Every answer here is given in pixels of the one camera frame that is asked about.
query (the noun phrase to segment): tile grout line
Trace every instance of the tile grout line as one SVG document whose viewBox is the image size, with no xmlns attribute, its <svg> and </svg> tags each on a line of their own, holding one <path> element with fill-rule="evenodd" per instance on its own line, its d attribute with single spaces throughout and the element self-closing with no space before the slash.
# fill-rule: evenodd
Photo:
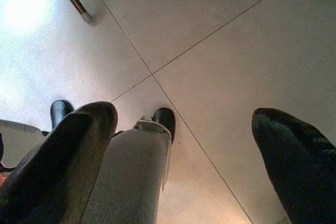
<svg viewBox="0 0 336 224">
<path fill-rule="evenodd" d="M 178 113 L 178 115 L 180 116 L 181 120 L 183 121 L 183 123 L 185 124 L 185 126 L 187 127 L 187 129 L 190 131 L 191 135 L 195 138 L 197 144 L 199 145 L 199 147 L 201 148 L 201 150 L 203 151 L 203 153 L 205 154 L 205 156 L 208 158 L 208 160 L 210 161 L 211 165 L 215 168 L 217 174 L 220 176 L 220 178 L 222 179 L 222 181 L 224 182 L 224 184 L 227 186 L 227 188 L 229 189 L 230 193 L 233 195 L 233 197 L 235 198 L 235 200 L 238 202 L 240 208 L 243 210 L 244 214 L 246 215 L 246 217 L 248 218 L 248 220 L 252 223 L 253 221 L 251 220 L 250 216 L 247 214 L 245 208 L 241 205 L 240 201 L 238 200 L 238 198 L 236 197 L 236 195 L 233 193 L 233 191 L 231 190 L 231 188 L 229 187 L 228 183 L 226 182 L 226 180 L 224 179 L 224 177 L 220 174 L 219 170 L 217 169 L 217 167 L 215 166 L 215 164 L 212 162 L 212 160 L 210 159 L 210 157 L 208 156 L 208 154 L 205 152 L 205 150 L 203 149 L 202 145 L 199 143 L 198 139 L 196 138 L 196 136 L 194 135 L 194 133 L 192 132 L 192 130 L 189 128 L 189 126 L 187 125 L 187 123 L 185 122 L 184 118 L 182 117 L 182 115 L 180 114 L 180 112 L 177 110 L 176 106 L 174 105 L 174 103 L 172 102 L 172 100 L 169 98 L 169 96 L 167 95 L 167 93 L 164 91 L 164 89 L 162 88 L 162 86 L 160 85 L 160 83 L 158 82 L 158 80 L 156 79 L 156 77 L 153 75 L 155 81 L 157 82 L 157 84 L 160 86 L 161 90 L 163 91 L 163 93 L 165 94 L 165 96 L 167 97 L 167 99 L 169 100 L 169 102 L 171 103 L 171 105 L 174 107 L 174 109 L 176 110 L 176 112 Z"/>
<path fill-rule="evenodd" d="M 151 73 L 149 76 L 151 76 L 153 73 L 151 71 L 151 69 L 148 67 L 147 63 L 144 61 L 144 59 L 141 57 L 139 51 L 137 50 L 137 48 L 135 47 L 135 45 L 133 44 L 133 42 L 131 41 L 131 39 L 128 37 L 128 35 L 126 34 L 125 30 L 121 27 L 121 25 L 119 24 L 118 20 L 116 19 L 116 17 L 114 16 L 114 14 L 112 13 L 112 11 L 110 10 L 110 8 L 107 6 L 107 4 L 105 3 L 104 0 L 101 0 L 104 3 L 104 6 L 107 8 L 107 10 L 109 11 L 109 13 L 111 14 L 111 16 L 113 17 L 113 19 L 115 20 L 115 22 L 117 22 L 118 26 L 120 27 L 120 29 L 122 30 L 122 32 L 124 33 L 124 35 L 126 36 L 127 40 L 129 41 L 129 43 L 132 45 L 132 47 L 134 48 L 135 52 L 137 52 L 138 56 L 140 57 L 140 59 L 142 60 L 142 62 L 145 64 L 145 66 L 147 67 L 148 71 Z"/>
<path fill-rule="evenodd" d="M 167 95 L 167 93 L 164 91 L 164 89 L 162 88 L 162 86 L 160 85 L 160 83 L 158 82 L 158 80 L 156 79 L 156 77 L 154 76 L 155 73 L 157 73 L 158 71 L 160 71 L 162 68 L 166 67 L 168 64 L 170 64 L 172 61 L 174 61 L 175 59 L 179 58 L 180 56 L 182 56 L 183 54 L 185 54 L 186 52 L 188 52 L 189 50 L 191 50 L 192 48 L 194 48 L 195 46 L 197 46 L 198 44 L 200 44 L 202 41 L 204 41 L 205 39 L 207 39 L 208 37 L 210 37 L 211 35 L 213 35 L 214 33 L 216 33 L 217 31 L 219 31 L 220 29 L 222 29 L 223 27 L 225 27 L 226 25 L 228 25 L 229 23 L 231 23 L 232 21 L 234 21 L 236 18 L 238 18 L 239 16 L 241 16 L 242 14 L 246 13 L 247 11 L 249 11 L 251 8 L 253 8 L 254 6 L 258 5 L 261 1 L 263 0 L 259 0 L 258 2 L 256 2 L 255 4 L 251 5 L 249 8 L 247 8 L 246 10 L 244 10 L 243 12 L 241 12 L 240 14 L 238 14 L 237 16 L 235 16 L 234 18 L 232 18 L 231 20 L 229 20 L 228 22 L 226 22 L 224 25 L 220 26 L 219 28 L 217 28 L 216 30 L 214 30 L 213 32 L 211 32 L 210 34 L 208 34 L 207 36 L 205 36 L 204 38 L 202 38 L 201 40 L 199 40 L 197 43 L 195 43 L 194 45 L 192 45 L 191 47 L 189 47 L 187 50 L 183 51 L 181 54 L 179 54 L 178 56 L 176 56 L 175 58 L 173 58 L 172 60 L 170 60 L 169 62 L 167 62 L 166 64 L 164 64 L 162 67 L 160 67 L 158 70 L 152 72 L 151 69 L 148 67 L 148 65 L 146 64 L 146 62 L 144 61 L 144 59 L 141 57 L 139 51 L 137 50 L 137 48 L 135 47 L 135 45 L 133 44 L 133 42 L 131 41 L 131 39 L 128 37 L 128 35 L 126 34 L 125 30 L 122 28 L 122 26 L 120 25 L 120 23 L 117 21 L 116 17 L 113 15 L 112 11 L 110 10 L 110 8 L 107 6 L 106 2 L 104 0 L 102 0 L 102 2 L 104 3 L 104 6 L 108 9 L 109 13 L 111 14 L 111 16 L 113 17 L 113 19 L 115 20 L 115 22 L 117 22 L 118 26 L 120 27 L 120 29 L 122 30 L 122 32 L 124 33 L 124 35 L 126 36 L 127 40 L 129 41 L 129 43 L 132 45 L 132 47 L 134 48 L 134 50 L 137 52 L 138 56 L 141 58 L 141 60 L 143 61 L 143 63 L 145 64 L 145 66 L 147 67 L 148 71 L 151 73 L 149 76 L 147 76 L 146 78 L 144 78 L 143 80 L 141 80 L 140 82 L 138 82 L 137 84 L 133 85 L 131 88 L 127 89 L 125 92 L 121 93 L 119 96 L 117 96 L 115 99 L 113 99 L 111 102 L 114 102 L 115 100 L 117 100 L 118 98 L 122 97 L 124 94 L 126 94 L 128 91 L 130 91 L 131 89 L 133 89 L 134 87 L 136 87 L 137 85 L 139 85 L 141 82 L 145 81 L 146 79 L 148 79 L 149 77 L 153 76 L 154 80 L 157 82 L 157 84 L 159 85 L 159 87 L 161 88 L 161 90 L 163 91 L 163 93 L 165 94 L 165 96 L 167 97 L 167 99 L 169 100 L 169 102 L 171 103 L 171 105 L 173 106 L 173 108 L 176 110 L 176 112 L 178 113 L 178 115 L 180 116 L 181 120 L 183 121 L 183 123 L 185 124 L 185 126 L 187 127 L 187 129 L 189 130 L 189 132 L 191 133 L 191 135 L 195 138 L 196 142 L 198 143 L 199 147 L 201 148 L 201 150 L 203 151 L 203 153 L 206 155 L 206 157 L 208 158 L 208 160 L 210 161 L 211 165 L 214 167 L 214 169 L 216 170 L 217 174 L 220 176 L 220 178 L 222 179 L 222 181 L 224 182 L 224 184 L 227 186 L 227 188 L 229 189 L 229 191 L 231 192 L 231 194 L 233 195 L 233 197 L 235 198 L 235 200 L 238 202 L 239 206 L 241 207 L 241 209 L 243 210 L 243 212 L 245 213 L 245 215 L 247 216 L 248 220 L 253 224 L 253 221 L 251 220 L 250 216 L 247 214 L 245 208 L 241 205 L 240 201 L 238 200 L 238 198 L 236 197 L 236 195 L 233 193 L 232 189 L 229 187 L 228 183 L 226 182 L 226 180 L 223 178 L 223 176 L 221 175 L 221 173 L 219 172 L 219 170 L 217 169 L 217 167 L 215 166 L 215 164 L 213 163 L 213 161 L 210 159 L 210 157 L 208 156 L 208 154 L 205 152 L 205 150 L 203 149 L 202 145 L 199 143 L 198 139 L 196 138 L 196 136 L 194 135 L 194 133 L 192 132 L 192 130 L 190 129 L 190 127 L 187 125 L 186 121 L 184 120 L 184 118 L 182 117 L 181 113 L 177 110 L 176 106 L 174 105 L 174 103 L 172 102 L 172 100 L 169 98 L 169 96 Z"/>
<path fill-rule="evenodd" d="M 128 91 L 130 91 L 131 89 L 135 88 L 137 85 L 139 85 L 141 82 L 147 80 L 149 77 L 153 76 L 153 74 L 150 74 L 149 76 L 147 76 L 146 78 L 144 78 L 143 80 L 139 81 L 137 84 L 133 85 L 132 87 L 130 87 L 129 89 L 127 89 L 126 91 L 122 92 L 119 96 L 117 96 L 116 98 L 114 98 L 112 102 L 114 102 L 116 99 L 122 97 L 124 94 L 126 94 Z"/>
<path fill-rule="evenodd" d="M 192 45 L 191 47 L 189 47 L 187 50 L 183 51 L 182 53 L 180 53 L 178 56 L 176 56 L 175 58 L 173 58 L 172 60 L 170 60 L 169 62 L 167 62 L 166 64 L 164 64 L 163 66 L 161 66 L 158 70 L 154 71 L 153 74 L 157 73 L 158 71 L 160 71 L 161 69 L 163 69 L 165 66 L 167 66 L 168 64 L 170 64 L 172 61 L 176 60 L 177 58 L 179 58 L 180 56 L 182 56 L 183 54 L 185 54 L 186 52 L 188 52 L 189 50 L 191 50 L 192 48 L 194 48 L 195 46 L 197 46 L 198 44 L 200 44 L 202 41 L 204 41 L 205 39 L 207 39 L 208 37 L 210 37 L 211 35 L 213 35 L 214 33 L 216 33 L 217 31 L 219 31 L 220 29 L 222 29 L 223 27 L 225 27 L 226 25 L 228 25 L 229 23 L 231 23 L 232 21 L 234 21 L 236 18 L 238 18 L 239 16 L 241 16 L 242 14 L 246 13 L 247 11 L 249 11 L 250 9 L 252 9 L 254 6 L 258 5 L 261 1 L 263 0 L 259 0 L 258 2 L 256 2 L 255 4 L 251 5 L 249 8 L 247 8 L 246 10 L 244 10 L 242 13 L 238 14 L 237 16 L 235 16 L 234 18 L 232 18 L 231 20 L 229 20 L 228 22 L 226 22 L 225 24 L 223 24 L 222 26 L 218 27 L 217 29 L 215 29 L 213 32 L 211 32 L 210 34 L 206 35 L 204 38 L 202 38 L 201 40 L 199 40 L 197 43 L 195 43 L 194 45 Z"/>
<path fill-rule="evenodd" d="M 176 112 L 178 113 L 178 115 L 180 116 L 181 120 L 183 121 L 183 123 L 185 124 L 185 126 L 187 127 L 187 129 L 190 131 L 191 135 L 195 138 L 196 142 L 198 143 L 199 147 L 201 148 L 201 150 L 203 151 L 203 153 L 205 154 L 205 156 L 208 158 L 208 160 L 210 161 L 211 165 L 215 168 L 217 174 L 220 176 L 220 178 L 222 179 L 222 181 L 224 182 L 224 184 L 227 186 L 227 188 L 229 189 L 229 191 L 231 192 L 231 194 L 233 195 L 233 197 L 236 199 L 236 201 L 238 202 L 240 208 L 243 210 L 243 212 L 245 213 L 245 215 L 247 216 L 248 220 L 254 224 L 254 222 L 251 220 L 251 217 L 249 216 L 249 214 L 247 213 L 247 211 L 245 210 L 245 208 L 242 206 L 242 204 L 240 203 L 240 201 L 238 200 L 238 198 L 236 197 L 236 195 L 234 194 L 234 192 L 232 191 L 232 189 L 229 187 L 228 183 L 226 182 L 226 180 L 224 179 L 224 177 L 221 175 L 221 173 L 219 172 L 219 170 L 217 169 L 217 167 L 215 166 L 215 164 L 213 163 L 213 161 L 210 159 L 210 157 L 208 156 L 208 154 L 205 152 L 205 150 L 203 149 L 202 145 L 200 144 L 200 142 L 198 141 L 198 139 L 196 138 L 196 136 L 194 135 L 194 133 L 192 132 L 192 130 L 190 129 L 190 127 L 188 126 L 188 124 L 186 123 L 186 121 L 184 120 L 184 118 L 182 117 L 181 113 L 178 111 L 177 107 L 174 105 L 174 103 L 172 102 L 172 100 L 169 98 L 169 96 L 167 95 L 167 93 L 164 91 L 164 89 L 162 88 L 162 86 L 160 85 L 160 83 L 158 82 L 158 80 L 155 77 L 155 73 L 157 73 L 159 70 L 161 70 L 162 68 L 166 67 L 168 64 L 170 64 L 172 61 L 176 60 L 177 58 L 179 58 L 181 55 L 185 54 L 186 52 L 188 52 L 189 50 L 191 50 L 193 47 L 197 46 L 198 44 L 200 44 L 202 41 L 204 41 L 205 39 L 207 39 L 208 37 L 210 37 L 212 34 L 216 33 L 218 30 L 222 29 L 224 26 L 228 25 L 229 23 L 231 23 L 233 20 L 235 20 L 236 18 L 238 18 L 239 16 L 241 16 L 242 14 L 246 13 L 247 11 L 249 11 L 251 8 L 253 8 L 254 6 L 256 6 L 257 4 L 259 4 L 261 1 L 263 0 L 259 0 L 258 2 L 256 2 L 255 4 L 251 5 L 249 8 L 247 8 L 246 10 L 244 10 L 242 13 L 238 14 L 237 16 L 235 16 L 233 19 L 229 20 L 227 23 L 225 23 L 224 25 L 220 26 L 219 28 L 217 28 L 216 30 L 214 30 L 212 33 L 208 34 L 207 36 L 205 36 L 203 39 L 201 39 L 200 41 L 198 41 L 196 44 L 192 45 L 191 47 L 189 47 L 187 50 L 185 50 L 184 52 L 182 52 L 181 54 L 179 54 L 178 56 L 176 56 L 174 59 L 172 59 L 171 61 L 167 62 L 165 65 L 163 65 L 162 67 L 160 67 L 158 70 L 154 71 L 152 73 L 153 78 L 155 79 L 155 81 L 157 82 L 157 84 L 159 85 L 159 87 L 161 88 L 162 92 L 165 94 L 165 96 L 167 97 L 167 99 L 169 100 L 169 102 L 171 103 L 171 105 L 173 106 L 173 108 L 176 110 Z"/>
<path fill-rule="evenodd" d="M 283 222 L 284 220 L 288 219 L 287 217 L 284 217 L 282 220 L 280 220 L 279 222 L 277 222 L 276 224 L 279 224 L 281 222 Z"/>
</svg>

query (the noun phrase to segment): white floor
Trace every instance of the white floor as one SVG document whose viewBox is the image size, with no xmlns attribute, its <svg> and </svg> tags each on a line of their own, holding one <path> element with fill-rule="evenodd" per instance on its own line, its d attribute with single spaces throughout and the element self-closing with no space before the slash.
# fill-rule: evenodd
<svg viewBox="0 0 336 224">
<path fill-rule="evenodd" d="M 81 1 L 91 24 L 68 0 L 0 0 L 0 117 L 50 130 L 53 100 L 105 100 L 125 130 L 167 106 L 158 223 L 283 220 L 251 115 L 279 108 L 336 139 L 336 0 Z"/>
</svg>

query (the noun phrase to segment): floor tile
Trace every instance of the floor tile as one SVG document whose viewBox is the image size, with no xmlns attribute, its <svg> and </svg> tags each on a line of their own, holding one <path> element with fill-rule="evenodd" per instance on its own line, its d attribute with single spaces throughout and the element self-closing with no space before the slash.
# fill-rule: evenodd
<svg viewBox="0 0 336 224">
<path fill-rule="evenodd" d="M 254 109 L 285 110 L 336 139 L 335 13 L 336 0 L 264 0 L 155 74 L 254 224 L 285 216 Z"/>
<path fill-rule="evenodd" d="M 291 224 L 288 218 L 279 221 L 277 224 Z"/>
<path fill-rule="evenodd" d="M 152 71 L 259 0 L 104 0 Z"/>
<path fill-rule="evenodd" d="M 50 130 L 53 100 L 111 101 L 149 71 L 101 0 L 0 0 L 0 114 Z"/>
<path fill-rule="evenodd" d="M 118 130 L 134 126 L 156 109 L 172 108 L 153 77 L 113 102 Z M 158 223 L 250 223 L 181 118 L 176 115 L 176 136 L 164 192 L 160 194 Z"/>
</svg>

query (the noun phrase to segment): tiled floor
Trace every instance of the tiled floor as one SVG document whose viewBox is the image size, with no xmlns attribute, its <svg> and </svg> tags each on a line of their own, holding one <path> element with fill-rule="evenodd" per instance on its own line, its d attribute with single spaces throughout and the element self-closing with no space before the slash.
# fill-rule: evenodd
<svg viewBox="0 0 336 224">
<path fill-rule="evenodd" d="M 277 224 L 291 224 L 290 221 L 288 220 L 288 218 L 285 218 L 281 221 L 279 221 Z"/>
<path fill-rule="evenodd" d="M 0 0 L 1 118 L 48 130 L 53 100 L 107 100 L 128 129 L 173 108 L 158 223 L 284 219 L 251 133 L 260 106 L 336 139 L 336 0 L 82 0 L 90 25 L 68 0 L 7 15 L 17 1 Z"/>
</svg>

